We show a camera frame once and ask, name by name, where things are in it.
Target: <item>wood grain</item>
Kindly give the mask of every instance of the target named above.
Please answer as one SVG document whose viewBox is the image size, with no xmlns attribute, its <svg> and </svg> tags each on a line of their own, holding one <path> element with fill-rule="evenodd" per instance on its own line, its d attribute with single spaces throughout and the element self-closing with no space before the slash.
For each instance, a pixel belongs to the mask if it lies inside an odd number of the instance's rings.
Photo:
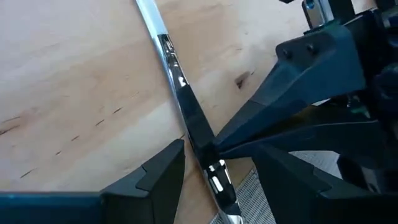
<svg viewBox="0 0 398 224">
<path fill-rule="evenodd" d="M 272 68 L 275 46 L 307 29 L 298 1 L 157 3 L 216 133 Z M 99 190 L 182 135 L 135 2 L 0 1 L 0 189 Z M 186 153 L 176 223 L 206 223 L 216 209 Z M 235 184 L 252 167 L 228 163 Z"/>
</svg>

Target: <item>chrome rod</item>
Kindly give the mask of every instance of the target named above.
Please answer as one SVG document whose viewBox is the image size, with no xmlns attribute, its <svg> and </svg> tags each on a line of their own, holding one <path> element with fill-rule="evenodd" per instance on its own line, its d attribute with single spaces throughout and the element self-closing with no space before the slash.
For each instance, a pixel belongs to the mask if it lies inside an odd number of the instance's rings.
<svg viewBox="0 0 398 224">
<path fill-rule="evenodd" d="M 170 89 L 182 115 L 192 149 L 224 223 L 242 224 L 243 218 L 224 160 L 213 145 L 214 134 L 200 108 L 154 0 L 136 0 L 162 62 Z"/>
</svg>

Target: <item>gray fabric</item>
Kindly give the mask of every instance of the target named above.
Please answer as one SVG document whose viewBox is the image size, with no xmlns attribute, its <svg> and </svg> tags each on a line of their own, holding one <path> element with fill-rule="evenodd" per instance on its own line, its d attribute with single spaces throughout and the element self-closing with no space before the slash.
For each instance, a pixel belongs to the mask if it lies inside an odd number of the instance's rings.
<svg viewBox="0 0 398 224">
<path fill-rule="evenodd" d="M 334 152 L 294 152 L 293 155 L 341 178 L 336 165 L 338 155 Z M 250 171 L 236 191 L 245 223 L 275 223 L 256 169 Z M 223 222 L 217 215 L 210 223 L 222 224 Z"/>
</svg>

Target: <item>metal bolt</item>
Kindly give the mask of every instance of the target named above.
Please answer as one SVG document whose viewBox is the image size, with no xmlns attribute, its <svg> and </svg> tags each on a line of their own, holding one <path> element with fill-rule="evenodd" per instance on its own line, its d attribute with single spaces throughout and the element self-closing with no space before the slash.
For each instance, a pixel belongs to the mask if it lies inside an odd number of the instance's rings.
<svg viewBox="0 0 398 224">
<path fill-rule="evenodd" d="M 313 0 L 304 0 L 304 3 L 307 9 L 313 9 L 315 7 L 315 3 Z"/>
<path fill-rule="evenodd" d="M 314 47 L 313 44 L 307 44 L 307 50 L 312 55 L 316 55 L 318 53 L 317 49 Z"/>
<path fill-rule="evenodd" d="M 287 59 L 291 59 L 292 56 L 293 56 L 292 53 L 291 53 L 291 51 L 289 51 L 289 50 L 283 49 L 282 52 L 284 53 L 284 55 L 285 55 L 285 57 L 286 57 Z"/>
</svg>

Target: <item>black plastic bracket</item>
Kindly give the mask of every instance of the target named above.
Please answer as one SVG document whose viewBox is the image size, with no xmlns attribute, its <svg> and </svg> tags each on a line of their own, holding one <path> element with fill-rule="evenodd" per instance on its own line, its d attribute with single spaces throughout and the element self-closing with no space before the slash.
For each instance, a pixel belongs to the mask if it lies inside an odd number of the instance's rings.
<svg viewBox="0 0 398 224">
<path fill-rule="evenodd" d="M 0 223 L 172 224 L 185 170 L 177 139 L 100 192 L 3 192 Z"/>
<path fill-rule="evenodd" d="M 270 145 L 253 161 L 277 223 L 397 220 L 397 195 L 363 190 Z"/>
<path fill-rule="evenodd" d="M 276 47 L 278 62 L 215 138 L 220 152 L 312 103 L 365 88 L 351 32 L 338 24 Z"/>
</svg>

